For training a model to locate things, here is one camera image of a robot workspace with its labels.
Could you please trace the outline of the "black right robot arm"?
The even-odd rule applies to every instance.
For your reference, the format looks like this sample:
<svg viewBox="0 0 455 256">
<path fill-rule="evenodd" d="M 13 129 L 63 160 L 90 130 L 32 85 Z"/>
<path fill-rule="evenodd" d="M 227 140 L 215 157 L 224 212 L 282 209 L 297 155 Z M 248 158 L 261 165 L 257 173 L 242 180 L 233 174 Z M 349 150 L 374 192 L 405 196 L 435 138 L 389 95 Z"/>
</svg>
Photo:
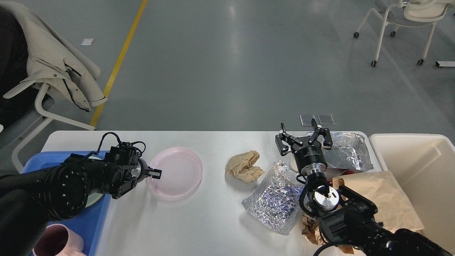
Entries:
<svg viewBox="0 0 455 256">
<path fill-rule="evenodd" d="M 332 246 L 350 246 L 367 256 L 449 256 L 450 253 L 418 232 L 401 228 L 391 232 L 377 223 L 377 206 L 345 185 L 333 188 L 325 176 L 328 168 L 323 149 L 333 146 L 330 130 L 311 120 L 313 133 L 295 137 L 281 129 L 275 143 L 282 156 L 292 153 L 298 168 L 297 181 L 304 184 L 299 205 L 317 220 L 326 244 L 314 255 Z"/>
</svg>

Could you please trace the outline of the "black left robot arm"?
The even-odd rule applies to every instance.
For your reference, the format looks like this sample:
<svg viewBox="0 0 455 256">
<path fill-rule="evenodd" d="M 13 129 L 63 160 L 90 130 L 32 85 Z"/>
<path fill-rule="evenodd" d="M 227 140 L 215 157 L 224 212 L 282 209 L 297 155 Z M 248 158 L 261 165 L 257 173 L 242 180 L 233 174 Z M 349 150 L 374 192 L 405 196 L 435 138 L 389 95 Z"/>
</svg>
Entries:
<svg viewBox="0 0 455 256">
<path fill-rule="evenodd" d="M 1 176 L 2 256 L 27 256 L 49 222 L 80 215 L 93 193 L 119 199 L 145 178 L 161 178 L 162 171 L 142 159 L 138 142 L 116 139 L 103 159 L 92 158 L 100 149 L 73 153 L 54 167 Z"/>
</svg>

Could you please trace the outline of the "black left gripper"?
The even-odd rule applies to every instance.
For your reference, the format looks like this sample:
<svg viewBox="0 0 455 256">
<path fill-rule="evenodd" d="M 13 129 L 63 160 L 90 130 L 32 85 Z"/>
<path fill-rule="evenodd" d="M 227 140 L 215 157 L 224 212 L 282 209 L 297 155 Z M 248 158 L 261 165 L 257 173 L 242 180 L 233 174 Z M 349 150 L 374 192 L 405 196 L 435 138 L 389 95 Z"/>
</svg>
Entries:
<svg viewBox="0 0 455 256">
<path fill-rule="evenodd" d="M 160 179 L 161 174 L 162 170 L 149 169 L 142 158 L 125 163 L 107 156 L 107 193 L 112 199 L 119 199 L 133 190 L 144 178 Z"/>
</svg>

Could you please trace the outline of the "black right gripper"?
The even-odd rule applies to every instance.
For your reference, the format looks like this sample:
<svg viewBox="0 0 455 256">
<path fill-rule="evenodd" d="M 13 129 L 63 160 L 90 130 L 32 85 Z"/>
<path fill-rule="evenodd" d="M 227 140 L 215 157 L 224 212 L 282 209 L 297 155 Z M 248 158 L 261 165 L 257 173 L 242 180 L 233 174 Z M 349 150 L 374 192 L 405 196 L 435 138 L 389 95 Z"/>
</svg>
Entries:
<svg viewBox="0 0 455 256">
<path fill-rule="evenodd" d="M 281 156 L 293 153 L 299 174 L 310 175 L 317 172 L 325 172 L 328 167 L 323 149 L 331 150 L 333 146 L 331 132 L 317 124 L 315 118 L 311 119 L 314 132 L 309 136 L 308 144 L 304 144 L 299 138 L 286 132 L 284 123 L 280 123 L 281 129 L 275 136 L 275 144 Z M 323 146 L 316 143 L 319 136 L 324 138 Z"/>
</svg>

